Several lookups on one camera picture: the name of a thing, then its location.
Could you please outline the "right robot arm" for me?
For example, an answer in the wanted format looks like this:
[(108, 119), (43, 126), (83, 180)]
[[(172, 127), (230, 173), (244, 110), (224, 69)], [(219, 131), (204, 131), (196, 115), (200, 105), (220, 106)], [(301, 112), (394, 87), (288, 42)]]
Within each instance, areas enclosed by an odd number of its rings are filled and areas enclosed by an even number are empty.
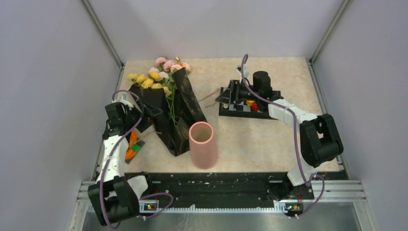
[(253, 73), (253, 84), (247, 76), (233, 79), (215, 101), (223, 107), (219, 111), (221, 116), (269, 116), (293, 128), (297, 166), (268, 192), (273, 200), (280, 201), (298, 197), (310, 186), (319, 169), (342, 154), (344, 147), (333, 116), (298, 108), (286, 101), (279, 90), (274, 90), (270, 82), (265, 71)]

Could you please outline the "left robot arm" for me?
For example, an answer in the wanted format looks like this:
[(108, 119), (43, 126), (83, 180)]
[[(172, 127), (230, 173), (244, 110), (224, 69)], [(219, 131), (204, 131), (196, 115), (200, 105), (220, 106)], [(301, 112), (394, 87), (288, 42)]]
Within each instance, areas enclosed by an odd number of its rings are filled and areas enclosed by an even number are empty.
[(152, 197), (154, 186), (146, 172), (131, 177), (124, 172), (131, 133), (144, 116), (125, 99), (113, 100), (105, 110), (108, 119), (102, 135), (101, 171), (96, 182), (88, 187), (87, 194), (99, 223), (116, 228), (121, 221), (140, 214), (139, 201)]

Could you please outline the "flower bouquet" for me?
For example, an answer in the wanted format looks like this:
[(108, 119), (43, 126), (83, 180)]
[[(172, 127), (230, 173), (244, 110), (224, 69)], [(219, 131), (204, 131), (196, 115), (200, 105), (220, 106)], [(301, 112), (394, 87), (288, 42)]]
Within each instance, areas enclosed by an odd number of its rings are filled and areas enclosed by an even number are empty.
[(145, 74), (130, 73), (130, 91), (163, 113), (148, 116), (154, 130), (173, 156), (189, 151), (189, 129), (207, 121), (189, 80), (191, 67), (179, 57), (158, 57)]

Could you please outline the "beige ribbon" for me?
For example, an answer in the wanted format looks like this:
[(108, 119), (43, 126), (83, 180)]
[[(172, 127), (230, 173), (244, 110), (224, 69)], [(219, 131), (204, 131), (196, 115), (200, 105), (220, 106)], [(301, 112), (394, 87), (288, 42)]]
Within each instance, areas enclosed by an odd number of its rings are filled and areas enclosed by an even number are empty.
[[(207, 99), (210, 99), (213, 96), (218, 96), (219, 94), (220, 94), (220, 88), (217, 88), (214, 92), (212, 92), (209, 95), (206, 95), (205, 97), (199, 99), (198, 102), (206, 101)], [(216, 104), (217, 104), (217, 102), (213, 102), (211, 104), (205, 105), (204, 107), (209, 108), (209, 107), (212, 107), (212, 106), (214, 106)]]

